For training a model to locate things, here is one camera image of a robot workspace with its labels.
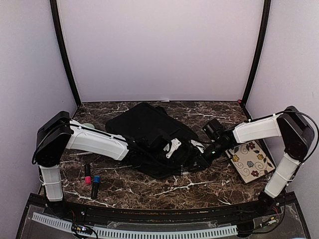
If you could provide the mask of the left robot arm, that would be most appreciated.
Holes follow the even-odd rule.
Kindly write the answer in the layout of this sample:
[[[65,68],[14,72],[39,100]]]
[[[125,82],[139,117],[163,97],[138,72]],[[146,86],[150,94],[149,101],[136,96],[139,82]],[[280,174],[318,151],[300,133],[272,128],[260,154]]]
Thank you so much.
[[[60,158],[65,149],[82,150],[122,161],[130,153],[139,152],[153,158],[132,139],[109,134],[72,120],[66,111],[58,112],[37,132],[32,164],[38,164],[51,209],[59,217],[70,213],[70,205],[63,201]]]

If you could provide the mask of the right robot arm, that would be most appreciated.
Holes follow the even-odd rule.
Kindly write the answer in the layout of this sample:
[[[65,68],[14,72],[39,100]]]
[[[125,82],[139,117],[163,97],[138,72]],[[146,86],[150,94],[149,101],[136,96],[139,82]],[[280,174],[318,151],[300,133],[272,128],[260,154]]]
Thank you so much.
[[[274,207],[272,199],[292,182],[300,167],[313,155],[319,145],[319,126],[309,115],[289,106],[283,111],[257,119],[249,119],[232,128],[225,128],[217,119],[211,120],[205,130],[211,142],[202,148],[197,159],[208,167],[213,160],[233,146],[254,140],[281,140],[283,156],[273,176],[255,204],[254,211],[265,216]]]

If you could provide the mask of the blue cap black marker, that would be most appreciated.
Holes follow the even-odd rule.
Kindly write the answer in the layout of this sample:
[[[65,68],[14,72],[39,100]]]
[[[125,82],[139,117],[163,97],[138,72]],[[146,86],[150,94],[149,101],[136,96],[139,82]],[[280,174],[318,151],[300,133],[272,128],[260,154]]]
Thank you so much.
[[[91,190],[91,199],[96,199],[98,196],[98,190],[100,185],[100,176],[94,176]]]

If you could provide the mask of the black backpack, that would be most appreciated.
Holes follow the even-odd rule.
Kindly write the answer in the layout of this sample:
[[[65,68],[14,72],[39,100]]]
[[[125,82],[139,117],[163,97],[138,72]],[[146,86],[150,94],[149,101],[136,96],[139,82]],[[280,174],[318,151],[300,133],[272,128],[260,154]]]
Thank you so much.
[[[155,179],[181,173],[191,167],[199,153],[191,144],[197,134],[185,124],[170,117],[164,108],[140,103],[107,121],[108,133],[127,139],[132,151],[125,162]]]

